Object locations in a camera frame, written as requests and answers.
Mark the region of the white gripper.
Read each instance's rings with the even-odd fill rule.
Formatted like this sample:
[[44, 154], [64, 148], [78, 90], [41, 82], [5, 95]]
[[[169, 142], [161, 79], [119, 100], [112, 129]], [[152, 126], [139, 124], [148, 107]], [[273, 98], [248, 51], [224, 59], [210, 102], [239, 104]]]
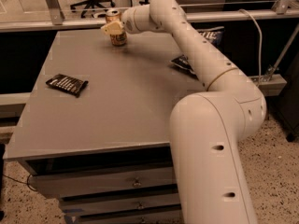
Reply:
[[129, 34], [162, 33], [164, 31], [151, 18], [149, 5], [130, 7], [122, 13], [121, 21], [111, 21], [101, 27], [101, 31], [106, 35], [121, 35], [124, 29]]

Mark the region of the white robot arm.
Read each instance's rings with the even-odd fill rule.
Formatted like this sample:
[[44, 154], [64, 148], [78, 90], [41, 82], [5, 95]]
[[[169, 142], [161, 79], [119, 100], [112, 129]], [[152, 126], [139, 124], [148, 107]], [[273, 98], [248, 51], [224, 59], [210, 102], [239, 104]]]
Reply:
[[259, 88], [188, 22], [176, 0], [151, 0], [107, 22], [103, 32], [172, 36], [204, 89], [170, 116], [170, 147], [185, 224], [258, 224], [237, 144], [263, 124]]

